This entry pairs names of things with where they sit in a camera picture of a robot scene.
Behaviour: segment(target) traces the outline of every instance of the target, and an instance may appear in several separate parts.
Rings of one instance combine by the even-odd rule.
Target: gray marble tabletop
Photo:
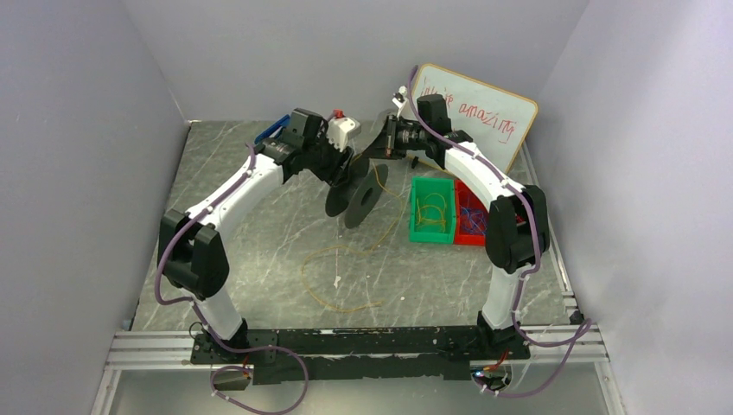
[[[168,207],[185,211],[211,194],[245,162],[245,143],[270,124],[193,123]],[[354,145],[359,149],[364,144],[357,137]],[[241,223],[227,246],[231,271],[226,288],[251,328],[475,324],[491,284],[491,263],[483,247],[408,240],[411,178],[448,176],[422,164],[412,169],[406,160],[380,163],[389,166],[386,187],[408,204],[404,212],[397,198],[383,194],[359,227],[346,229],[341,219],[325,213],[328,186],[306,170],[264,198]],[[518,182],[531,182],[521,152],[510,176]],[[305,281],[326,302],[343,309],[375,302],[381,302],[380,306],[343,313],[321,305],[308,293],[301,277],[308,255],[334,245],[365,250],[395,220],[397,225],[372,253],[333,250],[305,267]],[[554,261],[545,255],[540,271],[526,286],[521,306],[524,324],[568,322]],[[195,320],[187,304],[162,307],[156,303],[154,265],[151,261],[132,329],[187,328]],[[163,280],[164,297],[179,294]]]

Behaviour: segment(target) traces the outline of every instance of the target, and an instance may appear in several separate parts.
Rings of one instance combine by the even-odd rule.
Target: whiteboard
[[[496,167],[507,173],[537,115],[537,103],[468,76],[426,63],[412,97],[439,93],[454,130],[464,130]]]

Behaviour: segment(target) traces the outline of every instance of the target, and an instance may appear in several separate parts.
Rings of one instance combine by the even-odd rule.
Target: yellow whiteboard edge
[[[514,155],[512,156],[512,160],[509,161],[509,165],[507,166],[507,170],[504,171],[504,173],[509,173],[509,170],[512,169],[512,166],[514,165],[514,160],[517,158],[517,155],[519,154],[519,150],[522,148],[522,145],[524,145],[524,143],[525,143],[526,135],[529,134],[529,130],[532,128],[532,124],[534,124],[534,119],[537,117],[537,112],[539,111],[539,107],[537,105],[537,102],[535,102],[533,99],[529,99],[527,97],[523,97],[521,95],[517,95],[516,93],[512,93],[510,91],[507,91],[506,89],[501,89],[501,88],[499,88],[497,86],[493,86],[491,84],[487,84],[486,82],[484,82],[482,80],[477,80],[477,79],[471,78],[470,76],[466,76],[466,75],[464,75],[462,73],[451,71],[450,69],[448,69],[446,67],[441,67],[441,66],[438,66],[438,65],[436,65],[434,63],[424,63],[422,66],[420,66],[420,69],[415,74],[415,78],[414,78],[415,80],[419,80],[420,79],[420,75],[422,74],[423,69],[426,68],[426,67],[434,67],[436,69],[440,69],[441,71],[445,71],[447,73],[454,74],[455,76],[460,76],[461,78],[464,78],[465,80],[470,80],[470,81],[475,82],[477,84],[481,84],[481,85],[487,86],[489,88],[495,89],[496,91],[501,91],[503,93],[507,93],[509,95],[512,95],[512,96],[514,96],[516,98],[522,99],[522,100],[524,100],[526,102],[529,102],[532,105],[534,105],[534,114],[532,115],[532,119],[530,119],[530,121],[529,121],[529,125],[527,126],[527,129],[525,131],[525,135],[522,136],[521,140],[519,141],[519,145],[517,146],[517,150],[514,152]],[[412,82],[412,90],[410,91],[410,95],[412,97],[415,96],[415,86],[416,85],[417,85],[417,82]]]

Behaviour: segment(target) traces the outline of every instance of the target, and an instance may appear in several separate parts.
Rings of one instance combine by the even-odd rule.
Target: plastic bin
[[[455,245],[486,245],[486,220],[488,212],[483,203],[460,180],[455,180],[456,232]]]
[[[453,180],[412,177],[410,242],[452,244],[455,233]]]

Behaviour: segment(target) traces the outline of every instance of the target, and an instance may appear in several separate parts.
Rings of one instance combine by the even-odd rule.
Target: white wall
[[[0,412],[89,413],[187,130],[118,0],[0,6]]]
[[[732,21],[591,2],[528,138],[630,414],[733,413]]]
[[[369,119],[426,61],[536,97],[588,0],[124,2],[188,119]]]

